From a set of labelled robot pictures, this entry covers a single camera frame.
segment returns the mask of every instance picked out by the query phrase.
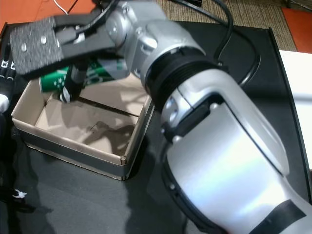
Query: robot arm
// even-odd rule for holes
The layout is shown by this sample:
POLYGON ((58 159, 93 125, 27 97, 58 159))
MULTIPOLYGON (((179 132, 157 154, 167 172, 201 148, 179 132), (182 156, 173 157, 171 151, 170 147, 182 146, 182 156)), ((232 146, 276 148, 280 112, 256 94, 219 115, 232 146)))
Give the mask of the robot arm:
POLYGON ((161 131, 172 143, 165 186, 202 231, 312 232, 312 206, 286 180, 279 136, 185 29, 156 3, 119 2, 105 24, 73 43, 78 33, 71 26, 89 21, 90 15, 59 16, 14 31, 17 72, 34 78, 103 51, 124 57, 161 112, 161 131))

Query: orange floor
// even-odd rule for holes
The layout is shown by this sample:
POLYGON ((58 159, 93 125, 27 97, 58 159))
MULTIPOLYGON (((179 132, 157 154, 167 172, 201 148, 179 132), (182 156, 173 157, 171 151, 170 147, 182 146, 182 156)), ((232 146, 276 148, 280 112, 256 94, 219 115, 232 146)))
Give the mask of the orange floor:
MULTIPOLYGON (((75 0, 58 0, 68 10, 75 0)), ((94 7, 91 0, 78 0, 71 13, 87 13, 94 7)), ((47 16, 63 14, 53 0, 0 0, 0 31, 5 22, 31 22, 47 16)))
POLYGON ((312 53, 312 13, 285 7, 282 10, 297 50, 312 53))

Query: black stripe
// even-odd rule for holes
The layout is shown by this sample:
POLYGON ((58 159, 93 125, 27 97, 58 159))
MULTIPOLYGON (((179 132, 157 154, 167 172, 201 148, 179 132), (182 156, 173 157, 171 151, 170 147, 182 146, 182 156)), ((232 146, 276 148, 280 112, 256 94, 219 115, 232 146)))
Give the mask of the black stripe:
POLYGON ((250 234, 279 234, 305 216, 291 200, 287 200, 276 206, 250 234))

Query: screw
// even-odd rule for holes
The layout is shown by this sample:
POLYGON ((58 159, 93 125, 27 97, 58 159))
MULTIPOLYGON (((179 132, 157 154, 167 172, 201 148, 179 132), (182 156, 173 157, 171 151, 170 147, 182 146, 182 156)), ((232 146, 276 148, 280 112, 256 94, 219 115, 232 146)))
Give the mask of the screw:
POLYGON ((45 43, 47 43, 47 37, 46 36, 42 36, 40 40, 41 40, 41 44, 43 44, 43 45, 45 43))
POLYGON ((23 44, 21 45, 21 50, 22 50, 23 52, 25 52, 25 51, 27 50, 27 45, 26 45, 26 43, 23 43, 23 44))
POLYGON ((180 141, 182 139, 181 136, 174 136, 174 138, 172 138, 172 143, 177 143, 178 141, 180 141))
POLYGON ((174 184, 170 184, 170 185, 169 185, 169 188, 170 188, 171 190, 174 190, 176 187, 175 187, 174 184))
POLYGON ((216 109, 219 105, 217 103, 212 103, 209 107, 210 111, 216 109))
POLYGON ((142 28, 137 28, 136 34, 140 35, 142 33, 142 28))

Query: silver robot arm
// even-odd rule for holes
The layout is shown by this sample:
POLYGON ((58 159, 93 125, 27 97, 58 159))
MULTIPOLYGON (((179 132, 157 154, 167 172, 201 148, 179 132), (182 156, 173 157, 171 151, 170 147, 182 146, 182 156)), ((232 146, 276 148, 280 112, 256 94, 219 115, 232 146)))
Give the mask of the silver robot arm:
POLYGON ((312 206, 286 179, 289 166, 279 136, 226 72, 204 62, 186 30, 168 21, 155 3, 135 1, 120 3, 106 29, 161 111, 162 132, 173 143, 164 162, 165 186, 201 230, 312 233, 312 206), (177 55, 185 55, 183 49, 192 51, 190 58, 177 55), (166 57, 204 65, 191 67, 197 70, 192 74, 168 65, 166 57), (161 76, 164 70, 172 74, 161 76), (165 102, 159 101, 163 96, 165 102))

